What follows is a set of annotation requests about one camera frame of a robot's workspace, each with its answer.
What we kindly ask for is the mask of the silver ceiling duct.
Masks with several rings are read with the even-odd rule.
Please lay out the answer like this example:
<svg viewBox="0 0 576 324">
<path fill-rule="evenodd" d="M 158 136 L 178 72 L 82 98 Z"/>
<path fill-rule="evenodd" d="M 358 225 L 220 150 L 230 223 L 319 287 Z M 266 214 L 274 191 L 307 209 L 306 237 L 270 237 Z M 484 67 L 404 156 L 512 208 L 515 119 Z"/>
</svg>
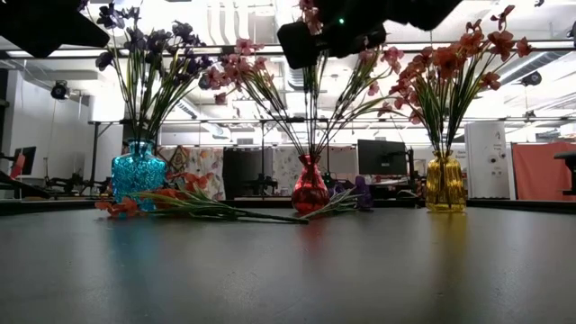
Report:
<svg viewBox="0 0 576 324">
<path fill-rule="evenodd" d="M 536 54 L 530 54 L 524 58 L 515 58 L 506 67 L 497 72 L 499 75 L 499 82 L 502 86 L 522 86 L 520 84 L 522 77 L 525 77 L 534 71 L 539 72 L 540 68 L 543 68 L 570 53 L 569 50 L 543 51 L 537 52 Z"/>
</svg>

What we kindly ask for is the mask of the black computer monitor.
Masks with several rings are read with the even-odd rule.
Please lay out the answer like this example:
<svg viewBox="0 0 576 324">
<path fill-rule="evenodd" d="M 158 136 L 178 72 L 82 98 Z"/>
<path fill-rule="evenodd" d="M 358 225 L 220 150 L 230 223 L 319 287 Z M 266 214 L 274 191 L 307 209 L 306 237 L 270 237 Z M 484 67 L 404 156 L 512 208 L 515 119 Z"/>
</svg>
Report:
<svg viewBox="0 0 576 324">
<path fill-rule="evenodd" d="M 407 150 L 403 142 L 360 139 L 357 142 L 360 175 L 406 176 Z"/>
</svg>

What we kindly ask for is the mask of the red-orange fabric partition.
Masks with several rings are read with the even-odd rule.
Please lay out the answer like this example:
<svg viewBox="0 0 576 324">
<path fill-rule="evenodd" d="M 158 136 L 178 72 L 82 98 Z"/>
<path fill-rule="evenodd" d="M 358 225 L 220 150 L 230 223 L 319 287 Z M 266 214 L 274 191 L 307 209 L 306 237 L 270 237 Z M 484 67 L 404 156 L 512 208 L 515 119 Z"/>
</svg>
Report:
<svg viewBox="0 0 576 324">
<path fill-rule="evenodd" d="M 512 159 L 517 198 L 523 201 L 576 202 L 576 195 L 564 195 L 572 187 L 569 168 L 557 153 L 574 151 L 576 144 L 514 144 Z"/>
</svg>

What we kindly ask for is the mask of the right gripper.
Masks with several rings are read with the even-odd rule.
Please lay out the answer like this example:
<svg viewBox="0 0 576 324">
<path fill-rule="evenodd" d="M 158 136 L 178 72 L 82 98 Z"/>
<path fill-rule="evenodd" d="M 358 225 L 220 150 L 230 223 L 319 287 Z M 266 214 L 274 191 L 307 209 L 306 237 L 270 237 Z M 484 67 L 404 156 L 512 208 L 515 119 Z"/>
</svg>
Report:
<svg viewBox="0 0 576 324">
<path fill-rule="evenodd" d="M 386 42 L 387 31 L 382 22 L 367 23 L 340 14 L 324 23 L 314 38 L 305 22 L 282 25 L 277 37 L 289 67 L 299 69 L 316 64 L 317 50 L 345 58 L 378 48 Z"/>
</svg>

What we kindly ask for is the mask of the black table frame rail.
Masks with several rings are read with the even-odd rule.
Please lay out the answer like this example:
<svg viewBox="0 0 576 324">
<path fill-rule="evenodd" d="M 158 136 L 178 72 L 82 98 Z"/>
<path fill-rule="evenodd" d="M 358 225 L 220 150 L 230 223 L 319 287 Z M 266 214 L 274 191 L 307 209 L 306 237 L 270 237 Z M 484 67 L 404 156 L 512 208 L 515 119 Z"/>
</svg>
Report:
<svg viewBox="0 0 576 324">
<path fill-rule="evenodd" d="M 262 200 L 254 201 L 225 201 L 233 207 L 247 209 L 290 209 L 292 203 L 288 200 Z M 376 200 L 374 208 L 411 208 L 424 207 L 423 200 Z M 566 201 L 512 201 L 512 200 L 492 200 L 492 199 L 470 199 L 466 203 L 467 207 L 502 209 L 512 211 L 528 212 L 549 212 L 576 214 L 576 202 Z M 95 201 L 92 200 L 58 200 L 58 201 L 0 201 L 0 216 L 10 216 L 17 214 L 27 214 L 35 212 L 59 212 L 93 209 Z"/>
</svg>

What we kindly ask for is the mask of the blue glass vase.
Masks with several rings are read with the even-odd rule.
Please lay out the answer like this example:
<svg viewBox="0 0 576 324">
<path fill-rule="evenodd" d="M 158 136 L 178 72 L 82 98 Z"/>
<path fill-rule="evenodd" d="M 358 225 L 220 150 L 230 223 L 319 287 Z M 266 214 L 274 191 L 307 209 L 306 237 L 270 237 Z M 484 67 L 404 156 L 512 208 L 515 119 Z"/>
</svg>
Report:
<svg viewBox="0 0 576 324">
<path fill-rule="evenodd" d="M 112 194 L 116 203 L 130 198 L 144 212 L 155 210 L 149 198 L 136 194 L 153 192 L 163 187 L 167 177 L 167 162 L 153 155 L 154 142 L 151 140 L 128 141 L 129 152 L 112 159 Z"/>
</svg>

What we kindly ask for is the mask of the colourful floral cloth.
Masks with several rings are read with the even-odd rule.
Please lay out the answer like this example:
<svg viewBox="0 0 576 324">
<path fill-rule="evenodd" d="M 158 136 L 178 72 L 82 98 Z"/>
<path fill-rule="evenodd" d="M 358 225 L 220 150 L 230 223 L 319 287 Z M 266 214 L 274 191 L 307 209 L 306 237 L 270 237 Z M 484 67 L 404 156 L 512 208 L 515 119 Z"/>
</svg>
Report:
<svg viewBox="0 0 576 324">
<path fill-rule="evenodd" d="M 213 200 L 226 198 L 222 148 L 158 147 L 157 156 L 167 163 L 169 182 L 183 182 L 190 191 L 199 188 Z"/>
</svg>

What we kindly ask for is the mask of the white floral cloth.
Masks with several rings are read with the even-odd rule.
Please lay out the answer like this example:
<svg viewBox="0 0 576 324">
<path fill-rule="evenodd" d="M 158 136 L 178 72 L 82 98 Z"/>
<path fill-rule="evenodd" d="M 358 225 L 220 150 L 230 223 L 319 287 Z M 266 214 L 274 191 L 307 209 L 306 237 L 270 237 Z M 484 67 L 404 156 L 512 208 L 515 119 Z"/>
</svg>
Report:
<svg viewBox="0 0 576 324">
<path fill-rule="evenodd" d="M 273 149 L 272 178 L 282 195 L 291 195 L 302 172 L 299 152 L 294 147 Z"/>
</svg>

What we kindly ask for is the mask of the red glass vase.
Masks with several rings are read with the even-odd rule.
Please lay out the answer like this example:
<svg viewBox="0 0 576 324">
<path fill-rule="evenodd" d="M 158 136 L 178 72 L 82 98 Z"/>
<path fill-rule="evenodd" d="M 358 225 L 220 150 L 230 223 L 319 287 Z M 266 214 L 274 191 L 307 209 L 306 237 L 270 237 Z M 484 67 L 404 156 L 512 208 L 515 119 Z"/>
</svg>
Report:
<svg viewBox="0 0 576 324">
<path fill-rule="evenodd" d="M 300 216 L 324 208 L 329 203 L 329 191 L 320 174 L 319 156 L 300 155 L 301 175 L 292 191 L 292 207 Z"/>
</svg>

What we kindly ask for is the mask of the yellow glass vase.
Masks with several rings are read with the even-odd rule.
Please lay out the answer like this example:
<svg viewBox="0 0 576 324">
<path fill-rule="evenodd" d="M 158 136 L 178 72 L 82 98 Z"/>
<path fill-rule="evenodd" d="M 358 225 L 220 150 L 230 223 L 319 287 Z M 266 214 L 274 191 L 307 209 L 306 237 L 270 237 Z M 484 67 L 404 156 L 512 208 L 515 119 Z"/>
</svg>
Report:
<svg viewBox="0 0 576 324">
<path fill-rule="evenodd" d="M 466 206 L 463 173 L 452 151 L 435 151 L 427 165 L 425 204 L 432 212 L 463 212 Z"/>
</svg>

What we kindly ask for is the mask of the thin black horizontal rail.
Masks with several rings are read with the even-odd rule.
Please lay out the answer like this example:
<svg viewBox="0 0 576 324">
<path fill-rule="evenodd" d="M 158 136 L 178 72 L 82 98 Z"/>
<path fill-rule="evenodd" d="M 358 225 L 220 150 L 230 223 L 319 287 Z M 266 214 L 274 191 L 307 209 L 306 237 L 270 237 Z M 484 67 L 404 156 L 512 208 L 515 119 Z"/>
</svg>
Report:
<svg viewBox="0 0 576 324">
<path fill-rule="evenodd" d="M 303 118 L 289 118 L 289 123 L 305 123 L 309 120 Z M 242 119 L 196 119 L 196 120 L 168 120 L 163 122 L 164 125 L 196 125 L 196 124 L 258 124 L 258 123 L 269 123 L 275 122 L 272 119 L 263 120 L 242 120 Z M 388 117 L 388 118 L 359 118 L 353 123 L 402 123 L 411 120 L 400 117 Z M 510 123 L 530 123 L 530 122 L 576 122 L 576 116 L 566 115 L 566 116 L 545 116 L 545 117 L 497 117 L 497 118 L 480 118 L 480 117 L 465 117 L 462 122 L 510 122 Z M 128 124 L 129 121 L 89 121 L 89 125 L 116 125 L 116 124 Z"/>
</svg>

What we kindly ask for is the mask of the small black monitor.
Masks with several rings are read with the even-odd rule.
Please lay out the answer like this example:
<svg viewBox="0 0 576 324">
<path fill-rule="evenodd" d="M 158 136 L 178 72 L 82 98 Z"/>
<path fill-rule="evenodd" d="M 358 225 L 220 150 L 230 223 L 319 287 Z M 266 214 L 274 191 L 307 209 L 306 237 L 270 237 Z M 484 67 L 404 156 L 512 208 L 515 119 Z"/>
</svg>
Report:
<svg viewBox="0 0 576 324">
<path fill-rule="evenodd" d="M 36 150 L 36 147 L 17 148 L 15 150 L 14 172 L 17 176 L 29 176 L 32 173 Z"/>
</svg>

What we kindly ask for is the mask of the black floor equipment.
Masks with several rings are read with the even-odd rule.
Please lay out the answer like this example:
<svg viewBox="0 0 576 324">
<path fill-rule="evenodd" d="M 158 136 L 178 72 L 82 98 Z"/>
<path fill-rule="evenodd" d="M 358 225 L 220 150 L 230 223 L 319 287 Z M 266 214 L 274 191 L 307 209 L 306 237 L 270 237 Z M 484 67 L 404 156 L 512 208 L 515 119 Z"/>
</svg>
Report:
<svg viewBox="0 0 576 324">
<path fill-rule="evenodd" d="M 106 195 L 110 192 L 112 179 L 103 181 L 85 180 L 79 173 L 70 178 L 44 177 L 45 188 L 60 196 Z"/>
</svg>

